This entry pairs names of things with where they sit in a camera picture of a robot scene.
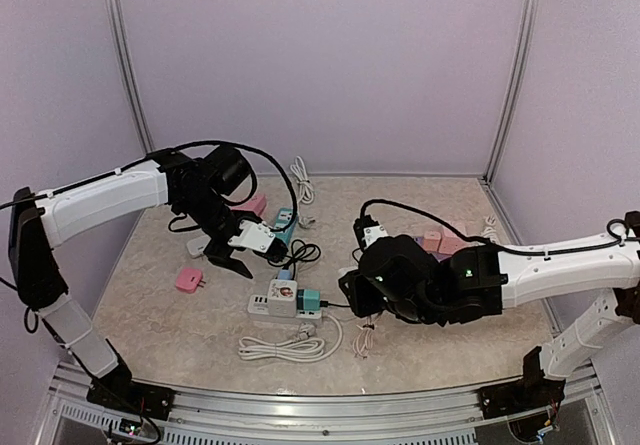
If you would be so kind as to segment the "white power strip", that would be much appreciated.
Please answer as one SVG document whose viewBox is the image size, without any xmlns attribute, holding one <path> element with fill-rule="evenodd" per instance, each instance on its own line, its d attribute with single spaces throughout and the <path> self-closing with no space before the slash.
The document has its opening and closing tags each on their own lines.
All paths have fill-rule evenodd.
<svg viewBox="0 0 640 445">
<path fill-rule="evenodd" d="M 322 313 L 320 311 L 293 311 L 294 301 L 277 302 L 272 306 L 268 302 L 266 295 L 251 295 L 247 305 L 249 318 L 254 322 L 276 323 L 283 325 L 298 325 L 311 323 L 319 325 L 322 323 Z"/>
</svg>

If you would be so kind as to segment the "white cube socket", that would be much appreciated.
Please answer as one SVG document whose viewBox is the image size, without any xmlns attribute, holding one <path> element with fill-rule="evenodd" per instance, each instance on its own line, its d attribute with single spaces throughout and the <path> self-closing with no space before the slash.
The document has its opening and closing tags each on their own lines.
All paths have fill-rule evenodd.
<svg viewBox="0 0 640 445">
<path fill-rule="evenodd" d="M 297 282 L 294 280 L 273 279 L 269 284 L 266 295 L 269 315 L 294 318 L 297 314 L 297 290 Z"/>
</svg>

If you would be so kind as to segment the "teal charger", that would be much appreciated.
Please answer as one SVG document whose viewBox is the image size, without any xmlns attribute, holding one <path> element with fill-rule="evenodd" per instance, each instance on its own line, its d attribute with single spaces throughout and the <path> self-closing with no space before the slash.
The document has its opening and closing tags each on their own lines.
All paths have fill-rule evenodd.
<svg viewBox="0 0 640 445">
<path fill-rule="evenodd" d="M 300 312 L 318 312 L 322 308 L 320 292 L 312 289 L 298 289 L 296 307 Z"/>
</svg>

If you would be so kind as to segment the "beige pink charger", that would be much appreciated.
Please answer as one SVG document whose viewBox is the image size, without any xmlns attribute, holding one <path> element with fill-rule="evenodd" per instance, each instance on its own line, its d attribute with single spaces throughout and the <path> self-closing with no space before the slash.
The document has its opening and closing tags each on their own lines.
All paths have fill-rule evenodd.
<svg viewBox="0 0 640 445">
<path fill-rule="evenodd" d="M 422 246 L 425 251 L 434 253 L 440 248 L 442 235 L 438 231 L 426 231 L 422 238 Z"/>
</svg>

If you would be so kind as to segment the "pink cube socket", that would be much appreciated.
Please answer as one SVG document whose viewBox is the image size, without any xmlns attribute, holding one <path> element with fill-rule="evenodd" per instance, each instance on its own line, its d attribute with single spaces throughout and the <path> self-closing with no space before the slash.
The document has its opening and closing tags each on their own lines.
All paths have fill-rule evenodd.
<svg viewBox="0 0 640 445">
<path fill-rule="evenodd" d="M 458 234 L 454 233 L 446 226 L 440 226 L 440 233 L 441 240 L 438 247 L 438 252 L 440 254 L 453 255 L 468 245 L 468 243 L 462 240 Z"/>
</svg>

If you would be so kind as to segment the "blue charger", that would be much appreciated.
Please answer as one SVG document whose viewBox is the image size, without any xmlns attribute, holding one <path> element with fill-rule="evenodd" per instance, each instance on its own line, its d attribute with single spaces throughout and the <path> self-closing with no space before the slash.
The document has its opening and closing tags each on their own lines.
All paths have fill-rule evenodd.
<svg viewBox="0 0 640 445">
<path fill-rule="evenodd" d="M 293 279 L 293 272 L 289 269 L 283 268 L 278 272 L 276 279 L 290 281 Z"/>
</svg>

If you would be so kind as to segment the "purple power strip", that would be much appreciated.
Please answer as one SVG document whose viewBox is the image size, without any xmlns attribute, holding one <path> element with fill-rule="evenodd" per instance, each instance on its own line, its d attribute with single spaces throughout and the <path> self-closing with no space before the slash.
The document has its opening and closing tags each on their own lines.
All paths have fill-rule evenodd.
<svg viewBox="0 0 640 445">
<path fill-rule="evenodd" d="M 423 248 L 423 246 L 422 246 L 422 238 L 423 238 L 423 236 L 414 236 L 414 237 L 413 237 L 414 241 L 415 241 L 415 242 L 416 242 L 416 243 L 417 243 L 417 244 L 418 244 L 418 245 L 419 245 L 419 246 L 424 250 L 424 248 Z M 434 252 L 434 253 L 430 253 L 430 252 L 427 252 L 427 253 L 434 255 L 434 256 L 435 256 L 435 258 L 436 258 L 438 261 L 442 261 L 442 260 L 444 260 L 444 259 L 446 259 L 446 258 L 449 258 L 449 257 L 450 257 L 450 255 L 449 255 L 449 254 L 441 253 L 439 250 L 438 250 L 437 252 Z"/>
</svg>

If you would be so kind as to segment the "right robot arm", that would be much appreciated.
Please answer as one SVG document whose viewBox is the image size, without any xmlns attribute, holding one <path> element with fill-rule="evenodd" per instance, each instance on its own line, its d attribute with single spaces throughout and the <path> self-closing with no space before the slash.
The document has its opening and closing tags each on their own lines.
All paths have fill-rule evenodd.
<svg viewBox="0 0 640 445">
<path fill-rule="evenodd" d="M 410 324 L 465 324 L 506 309 L 597 290 L 599 296 L 564 332 L 523 362 L 511 398 L 535 407 L 550 381 L 574 369 L 639 322 L 639 214 L 612 219 L 603 233 L 536 246 L 503 246 L 464 236 L 466 247 L 438 260 L 412 237 L 391 236 L 365 210 L 354 222 L 361 256 L 338 286 L 355 316 L 389 312 Z"/>
</svg>

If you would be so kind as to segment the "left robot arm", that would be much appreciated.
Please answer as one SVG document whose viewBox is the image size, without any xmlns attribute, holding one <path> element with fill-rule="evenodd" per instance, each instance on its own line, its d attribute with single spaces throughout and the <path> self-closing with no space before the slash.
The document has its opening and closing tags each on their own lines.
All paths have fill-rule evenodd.
<svg viewBox="0 0 640 445">
<path fill-rule="evenodd" d="M 209 238 L 204 255 L 217 267 L 252 276 L 235 258 L 250 250 L 267 261 L 285 259 L 288 247 L 278 229 L 256 214 L 243 212 L 230 195 L 245 181 L 257 180 L 245 158 L 250 152 L 282 167 L 268 153 L 222 140 L 204 157 L 186 155 L 189 144 L 157 150 L 112 171 L 39 193 L 18 190 L 11 212 L 8 258 L 20 301 L 39 316 L 50 333 L 94 380 L 102 395 L 121 410 L 133 408 L 140 389 L 115 349 L 94 329 L 92 320 L 70 296 L 53 251 L 69 239 L 122 216 L 168 206 Z"/>
</svg>

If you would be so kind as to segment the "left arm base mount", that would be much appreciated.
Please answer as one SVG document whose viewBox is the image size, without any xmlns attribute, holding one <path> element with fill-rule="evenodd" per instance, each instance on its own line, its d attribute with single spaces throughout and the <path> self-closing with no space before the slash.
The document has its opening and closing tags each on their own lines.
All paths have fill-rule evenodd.
<svg viewBox="0 0 640 445">
<path fill-rule="evenodd" d="M 92 385 L 87 393 L 87 401 L 112 410 L 166 421 L 175 394 L 171 388 L 139 382 L 133 382 L 125 392 L 118 395 L 98 385 Z"/>
</svg>

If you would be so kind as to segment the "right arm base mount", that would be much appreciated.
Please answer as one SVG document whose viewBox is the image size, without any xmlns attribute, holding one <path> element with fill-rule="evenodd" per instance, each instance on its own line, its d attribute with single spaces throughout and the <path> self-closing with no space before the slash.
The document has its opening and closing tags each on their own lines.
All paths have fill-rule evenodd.
<svg viewBox="0 0 640 445">
<path fill-rule="evenodd" d="M 482 387 L 478 390 L 478 398 L 483 418 L 493 419 L 550 406 L 552 403 L 559 404 L 565 398 L 565 385 L 565 380 L 522 377 Z"/>
</svg>

